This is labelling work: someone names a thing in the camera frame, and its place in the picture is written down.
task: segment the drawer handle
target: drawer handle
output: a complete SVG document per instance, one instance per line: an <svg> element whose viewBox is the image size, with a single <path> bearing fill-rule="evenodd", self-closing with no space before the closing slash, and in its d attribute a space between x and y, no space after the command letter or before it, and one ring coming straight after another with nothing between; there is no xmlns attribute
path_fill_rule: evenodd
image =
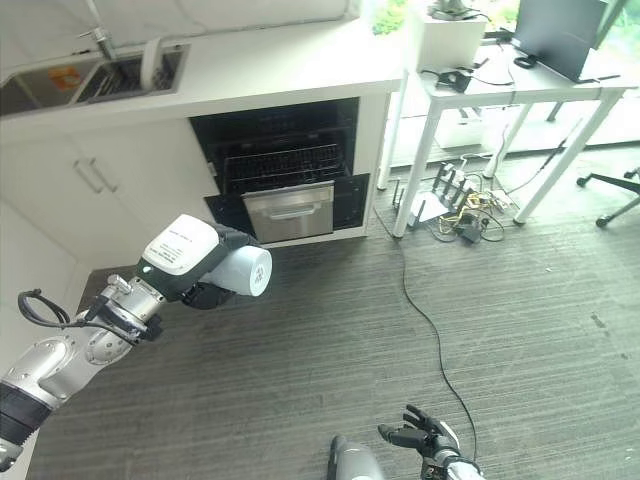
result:
<svg viewBox="0 0 640 480"><path fill-rule="evenodd" d="M80 168L80 160L76 160L75 162L73 162L73 169L76 171L76 173L78 174L78 176L84 180L84 183L86 183L89 188L91 190L93 190L93 193L101 193L102 192L102 187L96 187L91 180L89 179L89 177L87 176L86 173L84 173L82 171L82 169Z"/></svg>
<svg viewBox="0 0 640 480"><path fill-rule="evenodd" d="M104 186L107 187L111 193L114 193L118 189L118 186L111 184L107 180L107 177L104 176L104 173L102 173L102 171L98 168L95 158L89 160L89 166L91 167L91 170L93 170L93 173L96 174L96 177L98 177L100 181L104 183Z"/></svg>
<svg viewBox="0 0 640 480"><path fill-rule="evenodd" d="M307 215L313 215L317 208L315 206L307 207L304 210L296 210L286 213L271 213L269 214L270 220L289 220L291 218L306 217Z"/></svg>

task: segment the white countertop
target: white countertop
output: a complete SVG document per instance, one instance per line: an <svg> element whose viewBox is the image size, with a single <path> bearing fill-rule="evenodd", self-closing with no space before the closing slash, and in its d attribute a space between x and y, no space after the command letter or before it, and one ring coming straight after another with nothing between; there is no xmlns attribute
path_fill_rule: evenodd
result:
<svg viewBox="0 0 640 480"><path fill-rule="evenodd" d="M173 43L190 44L175 93L7 116L0 120L0 141L392 92L402 76L400 55L361 20Z"/></svg>

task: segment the dishwasher rack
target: dishwasher rack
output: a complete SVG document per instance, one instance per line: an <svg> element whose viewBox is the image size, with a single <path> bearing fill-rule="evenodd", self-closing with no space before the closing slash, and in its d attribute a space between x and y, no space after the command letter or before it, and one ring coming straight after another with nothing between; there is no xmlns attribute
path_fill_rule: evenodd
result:
<svg viewBox="0 0 640 480"><path fill-rule="evenodd" d="M224 159L227 194L324 182L347 174L344 152L337 143Z"/></svg>

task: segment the stainless steel drawer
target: stainless steel drawer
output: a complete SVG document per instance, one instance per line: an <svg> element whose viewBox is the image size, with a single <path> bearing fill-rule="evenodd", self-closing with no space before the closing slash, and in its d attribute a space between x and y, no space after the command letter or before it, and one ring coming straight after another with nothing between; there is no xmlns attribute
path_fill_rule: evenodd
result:
<svg viewBox="0 0 640 480"><path fill-rule="evenodd" d="M333 181L245 193L242 199L260 242L333 231Z"/></svg>

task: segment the laptop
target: laptop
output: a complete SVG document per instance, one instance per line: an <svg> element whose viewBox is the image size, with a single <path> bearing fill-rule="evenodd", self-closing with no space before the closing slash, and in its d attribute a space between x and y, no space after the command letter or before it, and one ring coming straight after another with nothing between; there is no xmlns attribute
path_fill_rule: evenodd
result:
<svg viewBox="0 0 640 480"><path fill-rule="evenodd" d="M591 49L606 7L602 0L521 0L513 45L576 83L617 77L602 70L602 62L590 61L585 68L587 57L594 58Z"/></svg>

